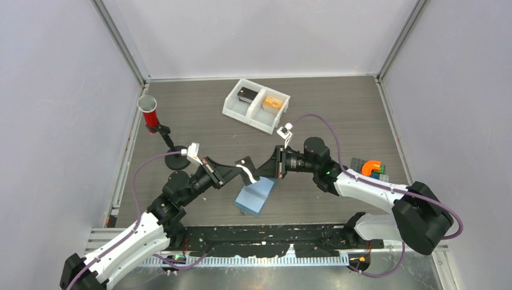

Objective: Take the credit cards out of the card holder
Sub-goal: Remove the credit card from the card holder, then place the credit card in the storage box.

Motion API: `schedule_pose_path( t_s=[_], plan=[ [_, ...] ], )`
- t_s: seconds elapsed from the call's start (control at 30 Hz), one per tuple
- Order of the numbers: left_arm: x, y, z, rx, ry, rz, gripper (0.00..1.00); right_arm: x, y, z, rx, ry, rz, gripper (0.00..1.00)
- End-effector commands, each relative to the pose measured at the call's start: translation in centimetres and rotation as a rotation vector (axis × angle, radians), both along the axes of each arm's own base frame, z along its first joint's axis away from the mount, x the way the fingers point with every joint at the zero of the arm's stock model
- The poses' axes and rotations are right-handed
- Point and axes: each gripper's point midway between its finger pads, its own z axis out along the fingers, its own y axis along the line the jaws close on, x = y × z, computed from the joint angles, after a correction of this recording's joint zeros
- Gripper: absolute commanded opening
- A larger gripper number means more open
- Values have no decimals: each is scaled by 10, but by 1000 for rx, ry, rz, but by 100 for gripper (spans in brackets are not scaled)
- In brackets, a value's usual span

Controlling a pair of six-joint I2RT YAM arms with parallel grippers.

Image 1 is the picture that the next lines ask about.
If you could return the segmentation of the blue leather card holder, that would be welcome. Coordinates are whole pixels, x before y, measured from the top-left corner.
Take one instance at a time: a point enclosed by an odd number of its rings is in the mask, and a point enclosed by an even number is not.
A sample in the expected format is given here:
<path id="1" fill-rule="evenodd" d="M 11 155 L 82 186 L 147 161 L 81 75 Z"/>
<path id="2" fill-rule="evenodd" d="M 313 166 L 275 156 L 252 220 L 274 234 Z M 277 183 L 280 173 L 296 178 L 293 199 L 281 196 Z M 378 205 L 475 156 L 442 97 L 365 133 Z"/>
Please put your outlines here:
<path id="1" fill-rule="evenodd" d="M 259 216 L 275 184 L 275 179 L 261 177 L 254 184 L 244 185 L 235 198 L 234 205 L 244 214 Z"/>

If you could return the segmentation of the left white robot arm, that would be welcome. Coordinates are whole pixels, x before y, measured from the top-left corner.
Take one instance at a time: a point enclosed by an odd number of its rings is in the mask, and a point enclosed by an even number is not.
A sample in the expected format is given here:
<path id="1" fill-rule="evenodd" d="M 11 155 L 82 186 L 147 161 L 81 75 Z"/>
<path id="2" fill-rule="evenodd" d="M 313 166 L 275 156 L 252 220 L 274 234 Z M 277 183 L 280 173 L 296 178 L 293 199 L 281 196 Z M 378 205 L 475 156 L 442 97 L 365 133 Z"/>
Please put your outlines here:
<path id="1" fill-rule="evenodd" d="M 213 187 L 220 189 L 242 175 L 252 181 L 254 164 L 245 157 L 229 166 L 202 158 L 196 172 L 173 172 L 162 193 L 130 227 L 84 257 L 69 256 L 64 264 L 62 289 L 113 289 L 146 258 L 169 248 L 180 249 L 185 242 L 181 219 L 185 206 Z"/>

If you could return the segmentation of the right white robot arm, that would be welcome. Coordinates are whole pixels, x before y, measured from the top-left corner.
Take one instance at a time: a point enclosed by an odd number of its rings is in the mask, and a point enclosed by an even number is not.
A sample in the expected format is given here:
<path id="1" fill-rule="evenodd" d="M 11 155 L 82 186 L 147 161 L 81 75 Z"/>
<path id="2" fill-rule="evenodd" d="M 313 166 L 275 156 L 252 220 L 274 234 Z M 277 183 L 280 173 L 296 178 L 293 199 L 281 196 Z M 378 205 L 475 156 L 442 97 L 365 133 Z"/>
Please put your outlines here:
<path id="1" fill-rule="evenodd" d="M 358 199 L 385 211 L 383 215 L 358 212 L 345 224 L 345 241 L 353 248 L 376 239 L 394 240 L 427 256 L 454 223 L 426 184 L 386 183 L 340 166 L 319 137 L 306 139 L 303 151 L 275 146 L 271 157 L 252 174 L 283 179 L 289 172 L 311 173 L 321 191 Z"/>

